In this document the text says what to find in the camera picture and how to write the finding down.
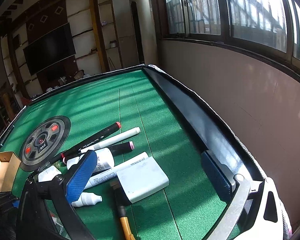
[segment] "blue textured pad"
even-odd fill
[[[211,181],[220,200],[229,203],[231,201],[231,185],[206,152],[201,154],[201,166]]]
[[[89,156],[83,161],[77,169],[72,179],[67,184],[67,193],[65,197],[71,204],[77,201],[83,192],[89,178],[97,164],[97,156],[95,151],[92,151]]]

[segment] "green table top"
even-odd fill
[[[139,126],[134,151],[115,157],[118,165],[142,152],[153,156],[169,178],[163,190],[127,207],[136,239],[202,239],[224,210],[200,165],[200,152],[167,103],[142,70],[91,82],[29,106],[0,151],[19,153],[29,133],[44,120],[65,115],[71,120],[66,150],[97,131],[119,121],[120,133]],[[29,173],[18,170],[13,194],[20,197]],[[101,195],[95,206],[76,208],[97,239],[124,239],[116,216],[109,181],[85,190]]]

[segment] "shelving unit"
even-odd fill
[[[102,34],[109,65],[113,64],[115,69],[121,69],[122,58],[117,37],[112,0],[98,0],[98,4],[101,22],[107,21],[107,24],[102,25]],[[110,48],[110,42],[114,40],[117,42],[117,47]]]

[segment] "cardboard box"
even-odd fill
[[[14,152],[0,152],[0,192],[12,190],[20,163]]]

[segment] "flat screen tv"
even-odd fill
[[[31,75],[75,55],[70,24],[67,23],[45,34],[23,51]]]

